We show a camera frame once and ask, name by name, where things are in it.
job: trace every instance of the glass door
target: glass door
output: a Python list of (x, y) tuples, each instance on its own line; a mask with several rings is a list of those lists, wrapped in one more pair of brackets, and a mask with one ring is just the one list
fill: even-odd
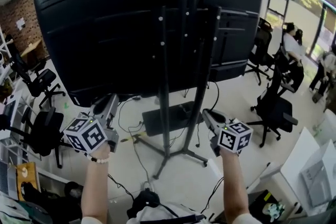
[(315, 37), (313, 46), (311, 47), (308, 57), (317, 61), (317, 58), (324, 51), (329, 51), (330, 46), (335, 40), (336, 31), (336, 11), (329, 8), (326, 4), (323, 5), (322, 14), (318, 34)]

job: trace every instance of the bracelet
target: bracelet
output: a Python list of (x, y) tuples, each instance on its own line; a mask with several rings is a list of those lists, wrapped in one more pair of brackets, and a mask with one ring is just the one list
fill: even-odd
[(109, 162), (109, 157), (110, 157), (110, 154), (109, 154), (109, 157), (107, 159), (97, 159), (97, 158), (92, 157), (88, 153), (84, 153), (84, 155), (88, 158), (88, 160), (90, 160), (92, 162), (95, 162), (95, 163), (100, 163), (100, 164), (108, 163)]

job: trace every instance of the stand base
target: stand base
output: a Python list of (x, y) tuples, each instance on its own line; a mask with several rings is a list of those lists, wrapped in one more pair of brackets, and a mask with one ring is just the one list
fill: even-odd
[[(176, 131), (187, 127), (194, 101), (169, 107), (169, 130)], [(142, 113), (143, 122), (148, 136), (162, 134), (160, 109)], [(203, 122), (201, 113), (198, 115), (198, 123)]]
[(138, 143), (138, 142), (141, 142), (142, 144), (146, 145), (147, 147), (149, 147), (150, 149), (154, 150), (155, 152), (157, 152), (158, 154), (162, 155), (164, 158), (163, 158), (163, 161), (161, 163), (161, 166), (158, 170), (158, 172), (153, 175), (153, 178), (154, 179), (158, 179), (163, 168), (166, 166), (166, 163), (168, 162), (168, 160), (171, 158), (171, 157), (174, 157), (174, 156), (178, 156), (180, 154), (184, 154), (184, 155), (188, 155), (190, 157), (193, 157), (201, 162), (203, 162), (203, 165), (204, 167), (207, 166), (207, 162), (208, 162), (208, 159), (204, 158), (204, 157), (201, 157), (199, 155), (197, 155), (196, 153), (194, 153), (193, 151), (190, 151), (190, 150), (180, 150), (180, 151), (176, 151), (176, 152), (173, 152), (172, 154), (170, 154), (170, 156), (165, 156), (164, 154), (164, 151), (163, 150), (160, 150), (158, 148), (156, 148), (155, 146), (153, 146), (152, 144), (148, 143), (147, 141), (143, 140), (142, 138), (139, 138), (137, 137), (134, 141), (134, 143)]

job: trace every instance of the white shirt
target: white shirt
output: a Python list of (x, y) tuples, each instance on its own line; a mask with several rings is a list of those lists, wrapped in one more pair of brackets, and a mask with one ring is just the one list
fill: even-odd
[(298, 58), (301, 58), (301, 47), (292, 35), (285, 33), (283, 36), (283, 43), (286, 52), (292, 52)]
[(325, 66), (327, 73), (330, 73), (335, 69), (336, 56), (335, 54), (328, 54), (325, 59), (321, 59), (321, 63)]
[[(185, 217), (190, 215), (200, 215), (198, 212), (194, 212), (183, 205), (167, 203), (164, 204), (173, 210), (178, 216)], [(157, 206), (156, 208), (152, 208), (146, 206), (143, 210), (137, 213), (136, 218), (131, 218), (127, 221), (127, 224), (140, 224), (140, 221), (151, 221), (151, 220), (161, 220), (161, 219), (172, 219), (175, 218), (171, 213), (168, 212), (163, 206)], [(202, 219), (200, 221), (201, 224), (210, 224), (210, 222), (206, 219)], [(95, 218), (85, 217), (82, 219), (81, 224), (102, 224), (99, 220)], [(258, 220), (256, 220), (250, 214), (243, 214), (238, 216), (233, 224), (261, 224)]]

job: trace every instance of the red brick wall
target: red brick wall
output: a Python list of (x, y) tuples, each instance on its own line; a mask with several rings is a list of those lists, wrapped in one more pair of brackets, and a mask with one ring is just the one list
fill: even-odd
[[(21, 31), (16, 26), (16, 21), (20, 18), (25, 20), (26, 25)], [(35, 53), (39, 59), (49, 55), (37, 21), (34, 0), (11, 0), (0, 7), (0, 26), (12, 35), (19, 52), (23, 52), (29, 43), (41, 39), (42, 43), (35, 49)]]

